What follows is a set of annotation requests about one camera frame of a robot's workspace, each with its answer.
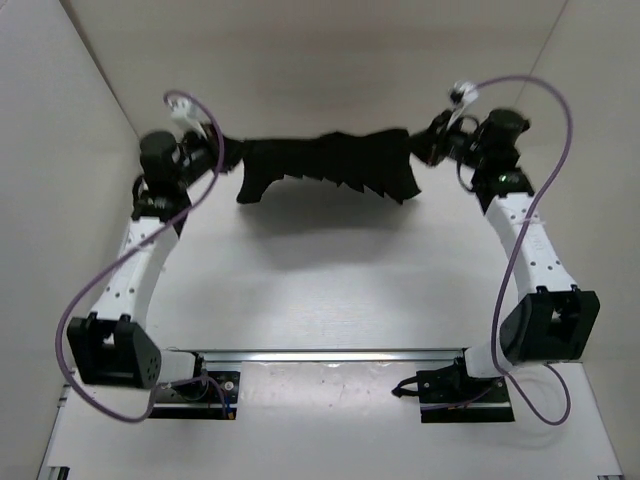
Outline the black pleated skirt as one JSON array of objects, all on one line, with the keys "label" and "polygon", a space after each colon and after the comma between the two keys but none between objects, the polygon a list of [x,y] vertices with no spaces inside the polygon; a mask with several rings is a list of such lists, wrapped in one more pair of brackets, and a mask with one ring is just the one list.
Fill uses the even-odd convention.
[{"label": "black pleated skirt", "polygon": [[388,129],[364,136],[333,132],[316,138],[246,139],[239,164],[244,177],[240,204],[258,203],[284,177],[328,180],[360,193],[369,189],[401,204],[420,193],[410,165],[409,133]]}]

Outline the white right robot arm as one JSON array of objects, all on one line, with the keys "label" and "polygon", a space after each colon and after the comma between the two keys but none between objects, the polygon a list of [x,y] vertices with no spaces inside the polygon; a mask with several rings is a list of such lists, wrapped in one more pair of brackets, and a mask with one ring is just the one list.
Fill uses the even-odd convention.
[{"label": "white right robot arm", "polygon": [[494,314],[489,342],[466,349],[464,366],[448,376],[452,395],[467,401],[483,390],[484,379],[523,364],[580,359],[600,302],[564,267],[537,210],[539,193],[518,164],[516,141],[529,121],[515,110],[495,109],[472,131],[463,122],[462,115],[445,110],[411,136],[410,148],[428,166],[450,158],[472,169],[470,192],[508,258],[506,279],[517,287],[514,309]]}]

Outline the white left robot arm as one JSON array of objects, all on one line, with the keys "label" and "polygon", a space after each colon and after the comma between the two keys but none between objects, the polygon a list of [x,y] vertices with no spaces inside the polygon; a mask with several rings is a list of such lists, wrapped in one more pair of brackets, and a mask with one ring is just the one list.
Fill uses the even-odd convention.
[{"label": "white left robot arm", "polygon": [[133,189],[133,211],[121,244],[120,263],[85,317],[74,317],[67,340],[87,385],[149,390],[174,383],[188,398],[208,389],[209,373],[189,352],[161,350],[146,332],[152,295],[170,252],[180,239],[192,205],[188,189],[209,171],[231,171],[241,142],[189,131],[176,139],[153,131],[139,143],[141,175]]}]

